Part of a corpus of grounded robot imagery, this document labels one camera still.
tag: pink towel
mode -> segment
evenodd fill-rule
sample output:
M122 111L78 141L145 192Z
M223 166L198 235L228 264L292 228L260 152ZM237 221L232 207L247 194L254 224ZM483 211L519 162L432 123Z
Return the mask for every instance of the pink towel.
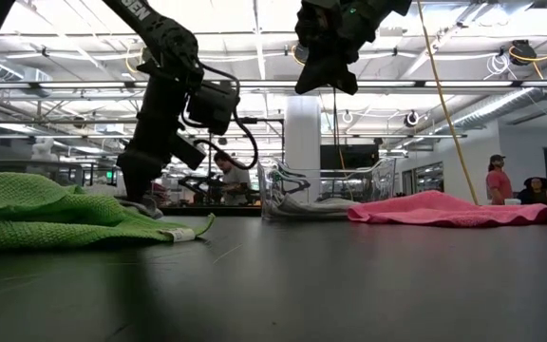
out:
M403 223L439 227L474 228L502 225L529 225L547 219L547 206L478 206L438 191L358 204L349 208L352 221L367 223Z

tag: column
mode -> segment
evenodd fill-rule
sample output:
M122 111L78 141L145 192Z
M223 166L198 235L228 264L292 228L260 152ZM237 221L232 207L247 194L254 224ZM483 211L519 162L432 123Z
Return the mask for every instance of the column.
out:
M313 203L320 195L320 104L315 96L287 98L285 112L286 164L308 177L311 187L293 196Z

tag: green towel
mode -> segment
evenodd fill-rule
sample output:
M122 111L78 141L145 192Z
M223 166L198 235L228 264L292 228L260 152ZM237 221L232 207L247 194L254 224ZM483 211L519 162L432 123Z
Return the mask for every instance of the green towel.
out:
M196 236L206 232L214 217ZM0 173L0 250L77 248L105 238L170 242L161 230L187 228L122 207L109 196L85 195L43 176Z

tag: workbench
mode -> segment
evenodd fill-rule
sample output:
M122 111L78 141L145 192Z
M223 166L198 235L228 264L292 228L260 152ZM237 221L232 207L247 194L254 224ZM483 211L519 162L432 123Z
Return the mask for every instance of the workbench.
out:
M0 341L547 341L547 226L218 218L175 245L4 254Z

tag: red shirt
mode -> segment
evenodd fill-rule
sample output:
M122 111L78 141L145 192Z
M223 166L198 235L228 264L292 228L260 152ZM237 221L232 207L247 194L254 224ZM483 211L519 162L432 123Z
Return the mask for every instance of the red shirt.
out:
M492 189L498 189L501 193L501 202L493 198L492 204L503 205L504 201L512 198L512 183L508 175L501 170L493 170L486 176L486 187L491 193Z

